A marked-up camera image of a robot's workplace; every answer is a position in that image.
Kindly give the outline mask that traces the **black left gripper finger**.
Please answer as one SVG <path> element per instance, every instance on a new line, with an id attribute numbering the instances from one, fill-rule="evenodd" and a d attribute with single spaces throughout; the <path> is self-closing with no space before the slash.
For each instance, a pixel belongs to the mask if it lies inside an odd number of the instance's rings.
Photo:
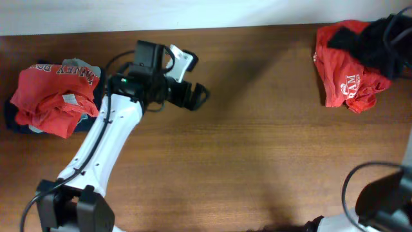
<path id="1" fill-rule="evenodd" d="M 188 109 L 191 111 L 198 110 L 209 99 L 209 96 L 210 91 L 200 83 L 197 83 L 191 94 Z"/>
<path id="2" fill-rule="evenodd" d="M 192 72 L 194 70 L 195 66 L 198 63 L 199 58 L 194 52 L 191 52 L 191 51 L 188 51 L 188 50 L 183 50 L 183 52 L 192 56 L 192 61 L 191 61 L 191 63 L 189 64 L 189 66 L 187 68 L 188 72 Z"/>

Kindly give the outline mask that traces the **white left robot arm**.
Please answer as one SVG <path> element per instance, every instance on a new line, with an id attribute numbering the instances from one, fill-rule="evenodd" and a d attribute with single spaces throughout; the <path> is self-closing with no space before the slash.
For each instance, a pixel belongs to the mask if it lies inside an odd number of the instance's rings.
<path id="1" fill-rule="evenodd" d="M 99 115 L 80 149 L 57 180 L 42 180 L 27 208 L 37 206 L 42 231 L 117 232 L 105 200 L 113 167 L 149 105 L 165 102 L 198 110 L 210 92 L 185 81 L 199 58 L 194 52 L 137 41 L 134 59 L 109 76 Z"/>

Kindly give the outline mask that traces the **black t-shirt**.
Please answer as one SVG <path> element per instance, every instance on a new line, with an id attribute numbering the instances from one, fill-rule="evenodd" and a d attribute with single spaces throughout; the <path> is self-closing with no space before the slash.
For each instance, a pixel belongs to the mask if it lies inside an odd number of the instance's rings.
<path id="1" fill-rule="evenodd" d="M 386 78 L 399 78 L 411 68 L 411 17 L 391 14 L 361 32 L 342 26 L 328 41 L 329 48 L 344 50 L 367 68 Z"/>

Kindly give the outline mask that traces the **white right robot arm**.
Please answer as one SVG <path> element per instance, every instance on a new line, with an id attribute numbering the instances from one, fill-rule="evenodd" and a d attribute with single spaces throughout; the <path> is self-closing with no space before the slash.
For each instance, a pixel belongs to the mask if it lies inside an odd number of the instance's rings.
<path id="1" fill-rule="evenodd" d="M 366 185 L 353 209 L 348 209 L 346 190 L 355 172 L 368 166 L 385 166 L 397 171 Z M 344 213 L 317 217 L 302 231 L 407 231 L 411 232 L 411 139 L 408 139 L 401 164 L 383 161 L 365 162 L 353 168 L 341 191 Z"/>

